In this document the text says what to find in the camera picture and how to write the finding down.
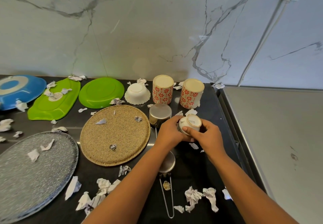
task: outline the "kitchen counter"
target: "kitchen counter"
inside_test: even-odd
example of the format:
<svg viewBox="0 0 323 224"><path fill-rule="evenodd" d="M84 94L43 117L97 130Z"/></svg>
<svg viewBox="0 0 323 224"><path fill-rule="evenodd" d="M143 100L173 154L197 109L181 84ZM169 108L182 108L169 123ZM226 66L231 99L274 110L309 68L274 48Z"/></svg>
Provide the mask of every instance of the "kitchen counter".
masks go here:
<svg viewBox="0 0 323 224"><path fill-rule="evenodd" d="M267 194L299 223L322 223L323 91L225 87L219 98Z"/></svg>
<svg viewBox="0 0 323 224"><path fill-rule="evenodd" d="M43 78L47 83L53 80L59 81L63 79L60 77ZM83 80L81 85L84 86L91 80L92 79ZM127 85L128 81L129 80L120 80L120 82L123 83L125 90L129 86ZM152 82L148 81L147 83L149 84L147 88L152 92ZM174 90L173 92L172 102L170 103L173 115L181 110L184 114L188 111L188 109L181 107L175 102L175 99L180 97L180 92L180 90ZM139 108L149 116L147 104L153 104L152 97L147 103L135 107ZM14 140L12 137L15 131L24 132L24 134L19 138L19 140L21 140L35 133L50 131L52 128L64 126L68 129L68 133L79 143L82 127L91 117L90 113L98 111L89 108L86 111L79 113L78 110L80 108L84 108L84 106L80 104L79 100L77 100L67 116L57 121L56 125L52 125L50 121L30 121L27 118L27 113L20 112L16 109L0 111L1 120L7 118L14 120L12 130L0 133L0 136L4 136L8 140L8 142L0 144L0 152L2 153L14 143L18 142L18 140ZM196 110L198 111L197 115L200 118L210 120L220 128L226 152L245 170L245 166L238 153L236 143L224 117L218 98L210 84L205 84L201 106L196 108ZM139 156L129 161L126 165L133 168L139 159L154 145L155 138L155 129L151 129L151 136L147 147L139 154ZM165 209L159 178L157 177L151 188L138 223L243 223L243 219L235 204L231 200L224 200L222 193L224 184L216 169L208 160L206 154L200 153L201 149L202 148L200 147L199 150L194 150L187 142L181 142L173 149L173 153L176 157L176 165L172 170L174 205L185 206L188 204L184 192L190 186L193 186L193 189L197 189L200 192L202 192L203 188L213 187L217 191L216 198L219 211L214 213L211 210L210 202L206 198L202 198L191 213L184 212L183 214L180 214L180 212L175 210L175 217L173 219L169 219ZM83 192L88 191L90 197L93 198L98 191L98 185L96 183L97 179L105 178L110 182L114 182L117 178L122 180L124 176L118 177L118 173L119 166L102 167L93 164L84 157L80 150L79 162L74 173L75 176L79 177L79 181L82 184L79 192L74 193L71 198L65 201L65 187L65 189L45 208L40 210L38 213L19 221L18 223L81 223L86 215L83 210L75 211L75 208L78 205L78 200L82 196ZM170 213L172 213L170 191L166 191L165 193Z"/></svg>

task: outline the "black countertop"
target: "black countertop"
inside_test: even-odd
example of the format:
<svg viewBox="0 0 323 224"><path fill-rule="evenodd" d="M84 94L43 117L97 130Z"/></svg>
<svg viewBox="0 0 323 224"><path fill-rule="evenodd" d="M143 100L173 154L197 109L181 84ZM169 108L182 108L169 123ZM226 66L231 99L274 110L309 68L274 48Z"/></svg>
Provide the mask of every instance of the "black countertop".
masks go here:
<svg viewBox="0 0 323 224"><path fill-rule="evenodd" d="M59 81L63 78L60 77L42 77L47 83L51 81ZM81 85L84 86L92 79L83 80ZM123 83L125 90L129 86L127 84L129 80L120 80ZM147 82L147 87L152 92L152 82ZM170 107L172 108L172 114L175 115L179 111L183 111L185 114L188 109L183 108L181 105L175 102L175 99L180 97L181 91L174 90L172 102ZM143 111L147 117L149 116L149 109L147 104L153 104L151 99L139 106L135 106ZM49 131L52 128L64 126L68 129L68 133L79 142L80 133L83 125L91 117L90 113L98 111L96 109L88 108L86 111L79 113L78 110L84 108L84 106L77 100L70 110L70 112L64 118L60 119L56 125L52 125L50 121L30 121L27 118L27 113L18 111L17 109L9 111L0 111L0 120L11 118L14 120L12 124L12 130L7 132L0 132L0 136L7 138L8 142L0 144L0 153L4 152L7 148L12 146L18 140L12 138L16 131L23 131L24 134L19 140L31 136L35 133ZM197 115L206 120L210 120L216 124L222 133L224 148L227 154L243 169L240 160L240 155L236 147L234 138L229 129L228 123L225 119L224 113L215 94L214 89L210 84L205 84L203 96L201 98L201 106L196 108ZM129 161L126 165L133 168L139 159L153 146L155 142L155 129L151 130L151 136L147 147L133 160ZM232 200L225 200L222 190L224 184L217 173L215 167L208 160L205 153L200 153L202 148L194 150L187 142L181 142L172 151L176 157L176 165L172 170L172 187L173 187L173 199L174 205L181 205L185 207L188 205L184 192L192 186L193 189L197 189L202 192L203 188L213 187L216 189L216 205L219 208L217 213L211 210L211 204L208 199L202 198L198 204L195 205L195 209L191 213L184 212L181 214L175 210L175 217L169 219L166 213L163 194L159 183L159 177L151 188L146 204L142 210L138 223L244 223L239 211ZM108 179L111 183L117 178L122 180L124 176L118 177L119 166L115 167L103 167L88 161L81 150L79 151L79 162L75 170L74 175L79 177L79 181L82 184L79 192L74 193L68 200L64 200L66 188L45 208L38 213L23 219L17 223L21 224L37 224L37 223L81 223L85 218L84 210L75 211L78 205L78 200L82 196L83 192L88 191L91 198L95 196L98 191L98 185L96 183L98 178ZM172 202L170 191L165 191L166 199L168 201L168 208L170 215L172 215Z"/></svg>

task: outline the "hand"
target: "hand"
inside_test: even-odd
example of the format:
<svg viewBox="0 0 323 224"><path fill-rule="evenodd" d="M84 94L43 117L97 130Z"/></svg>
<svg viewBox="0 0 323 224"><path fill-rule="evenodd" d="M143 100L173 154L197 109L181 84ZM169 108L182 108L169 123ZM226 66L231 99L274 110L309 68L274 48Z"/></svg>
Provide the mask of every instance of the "hand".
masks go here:
<svg viewBox="0 0 323 224"><path fill-rule="evenodd" d="M155 142L156 146L163 147L168 153L181 141L194 141L190 136L177 130L176 124L183 117L184 116L176 115L161 125Z"/></svg>
<svg viewBox="0 0 323 224"><path fill-rule="evenodd" d="M207 130L206 132L201 133L186 126L183 127L183 130L200 143L211 160L223 158L223 156L226 156L226 152L223 147L223 140L219 128L208 120L201 120Z"/></svg>

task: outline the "beige speckled round tray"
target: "beige speckled round tray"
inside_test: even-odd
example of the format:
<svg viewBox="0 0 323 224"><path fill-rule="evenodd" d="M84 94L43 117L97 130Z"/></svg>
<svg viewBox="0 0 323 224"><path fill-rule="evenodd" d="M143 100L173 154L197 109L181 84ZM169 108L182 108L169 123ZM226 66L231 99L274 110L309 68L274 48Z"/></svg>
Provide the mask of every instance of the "beige speckled round tray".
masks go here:
<svg viewBox="0 0 323 224"><path fill-rule="evenodd" d="M142 117L142 121L135 121L135 116ZM106 124L95 124L103 118ZM142 111L128 105L114 105L100 110L85 123L80 144L84 156L91 162L115 166L135 158L145 148L149 136L150 123ZM111 144L117 148L111 150Z"/></svg>

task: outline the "green plate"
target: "green plate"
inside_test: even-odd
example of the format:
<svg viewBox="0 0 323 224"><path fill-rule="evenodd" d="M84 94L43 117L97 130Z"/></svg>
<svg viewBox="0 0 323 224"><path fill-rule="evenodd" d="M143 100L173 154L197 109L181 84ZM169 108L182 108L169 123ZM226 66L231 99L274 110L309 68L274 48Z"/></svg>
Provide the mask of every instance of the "green plate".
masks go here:
<svg viewBox="0 0 323 224"><path fill-rule="evenodd" d="M111 100L122 98L124 94L123 84L112 78L103 77L87 83L80 91L79 100L88 108L106 108Z"/></svg>
<svg viewBox="0 0 323 224"><path fill-rule="evenodd" d="M66 95L61 93L62 89L71 88ZM81 89L79 81L70 80L68 78L56 82L56 86L50 91L54 93L54 97L48 97L44 94L40 95L28 109L28 119L30 120L58 120L67 115L78 98Z"/></svg>

